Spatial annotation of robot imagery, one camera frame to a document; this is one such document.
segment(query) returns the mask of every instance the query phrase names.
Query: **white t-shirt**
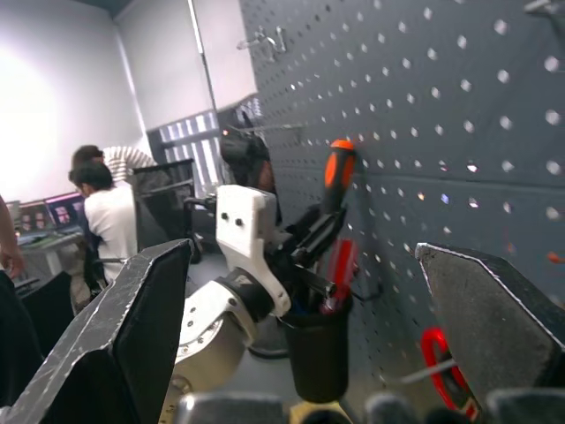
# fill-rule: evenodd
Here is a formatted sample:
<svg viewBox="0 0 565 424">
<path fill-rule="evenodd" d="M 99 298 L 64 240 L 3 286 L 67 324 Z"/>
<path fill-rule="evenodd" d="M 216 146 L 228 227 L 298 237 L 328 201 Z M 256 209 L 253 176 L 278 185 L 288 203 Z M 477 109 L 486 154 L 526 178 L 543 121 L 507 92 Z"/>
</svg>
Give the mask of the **white t-shirt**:
<svg viewBox="0 0 565 424">
<path fill-rule="evenodd" d="M 104 259 L 128 259 L 138 252 L 135 227 L 135 206 L 132 187 L 120 183 L 111 190 L 102 190 L 85 199 L 88 228 L 102 239 L 98 256 Z M 104 276 L 114 281 L 122 264 L 104 263 Z"/>
</svg>

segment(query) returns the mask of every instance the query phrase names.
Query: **pegboard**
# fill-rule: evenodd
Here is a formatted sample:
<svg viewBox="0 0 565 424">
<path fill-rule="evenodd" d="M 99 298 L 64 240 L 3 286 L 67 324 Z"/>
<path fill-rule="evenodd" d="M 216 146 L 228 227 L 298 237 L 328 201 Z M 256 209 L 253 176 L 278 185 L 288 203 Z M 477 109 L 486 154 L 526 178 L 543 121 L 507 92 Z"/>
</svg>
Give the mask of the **pegboard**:
<svg viewBox="0 0 565 424">
<path fill-rule="evenodd" d="M 275 63 L 252 49 L 283 219 L 320 200 L 328 145 L 349 138 L 358 169 L 344 237 L 359 244 L 350 320 L 359 416 L 376 390 L 440 404 L 429 382 L 386 387 L 424 366 L 436 324 L 413 250 L 468 247 L 512 262 L 565 301 L 565 49 L 560 18 L 518 0 L 241 0 L 248 38 L 286 32 Z"/>
</svg>

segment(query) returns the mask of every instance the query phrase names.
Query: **striped shirt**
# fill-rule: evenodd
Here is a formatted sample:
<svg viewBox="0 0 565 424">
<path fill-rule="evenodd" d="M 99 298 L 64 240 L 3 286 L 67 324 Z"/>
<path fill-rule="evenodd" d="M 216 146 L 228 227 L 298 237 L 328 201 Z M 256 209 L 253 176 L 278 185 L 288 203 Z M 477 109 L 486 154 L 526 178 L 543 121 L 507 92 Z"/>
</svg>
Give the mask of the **striped shirt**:
<svg viewBox="0 0 565 424">
<path fill-rule="evenodd" d="M 114 182 L 129 181 L 133 170 L 136 168 L 146 168 L 155 166 L 157 162 L 137 148 L 113 147 L 105 148 L 104 164 L 112 173 Z"/>
</svg>

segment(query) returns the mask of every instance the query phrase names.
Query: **white wall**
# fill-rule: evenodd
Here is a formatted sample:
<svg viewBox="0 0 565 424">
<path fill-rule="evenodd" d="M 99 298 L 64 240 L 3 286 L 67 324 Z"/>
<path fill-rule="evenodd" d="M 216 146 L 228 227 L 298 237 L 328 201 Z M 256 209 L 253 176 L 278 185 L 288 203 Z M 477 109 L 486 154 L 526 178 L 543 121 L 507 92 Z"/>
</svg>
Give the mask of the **white wall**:
<svg viewBox="0 0 565 424">
<path fill-rule="evenodd" d="M 0 193 L 71 191 L 84 144 L 143 144 L 109 15 L 68 0 L 0 0 Z"/>
<path fill-rule="evenodd" d="M 211 109 L 186 0 L 137 0 L 116 23 L 147 129 Z"/>
<path fill-rule="evenodd" d="M 257 93 L 239 0 L 194 0 L 218 110 Z"/>
</svg>

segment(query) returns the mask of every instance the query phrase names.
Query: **black cup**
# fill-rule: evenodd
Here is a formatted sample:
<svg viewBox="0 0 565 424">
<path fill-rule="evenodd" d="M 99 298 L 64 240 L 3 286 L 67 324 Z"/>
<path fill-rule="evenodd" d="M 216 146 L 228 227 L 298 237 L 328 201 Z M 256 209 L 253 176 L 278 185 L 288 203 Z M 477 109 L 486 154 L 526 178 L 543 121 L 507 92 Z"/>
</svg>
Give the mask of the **black cup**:
<svg viewBox="0 0 565 424">
<path fill-rule="evenodd" d="M 352 299 L 333 314 L 286 314 L 281 318 L 289 346 L 294 387 L 305 401 L 341 398 L 349 382 L 348 317 Z"/>
</svg>

